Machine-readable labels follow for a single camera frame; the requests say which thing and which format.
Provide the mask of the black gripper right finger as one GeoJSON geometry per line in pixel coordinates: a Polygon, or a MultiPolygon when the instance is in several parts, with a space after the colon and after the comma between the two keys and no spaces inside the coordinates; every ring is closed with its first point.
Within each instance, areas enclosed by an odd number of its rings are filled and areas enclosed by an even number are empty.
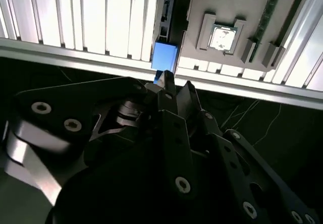
{"type": "Polygon", "coordinates": [[[187,82],[177,94],[179,115],[188,123],[191,146],[207,154],[210,190],[222,223],[321,223],[286,182],[237,131],[222,132],[215,117],[202,109],[187,82]]]}

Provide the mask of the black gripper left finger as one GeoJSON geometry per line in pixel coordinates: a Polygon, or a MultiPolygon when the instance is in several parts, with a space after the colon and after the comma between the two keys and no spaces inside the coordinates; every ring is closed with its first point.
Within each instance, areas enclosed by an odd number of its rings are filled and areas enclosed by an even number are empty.
{"type": "Polygon", "coordinates": [[[117,77],[19,92],[8,120],[5,171],[54,207],[72,177],[136,142],[158,96],[173,100],[179,114],[172,72],[156,83],[117,77]]]}

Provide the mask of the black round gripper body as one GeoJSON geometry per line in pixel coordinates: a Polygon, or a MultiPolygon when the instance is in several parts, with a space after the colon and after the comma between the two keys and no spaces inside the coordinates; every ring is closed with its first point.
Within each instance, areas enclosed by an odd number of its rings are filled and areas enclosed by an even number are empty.
{"type": "Polygon", "coordinates": [[[147,106],[136,142],[63,187],[47,223],[222,223],[207,154],[191,146],[173,100],[147,106]]]}

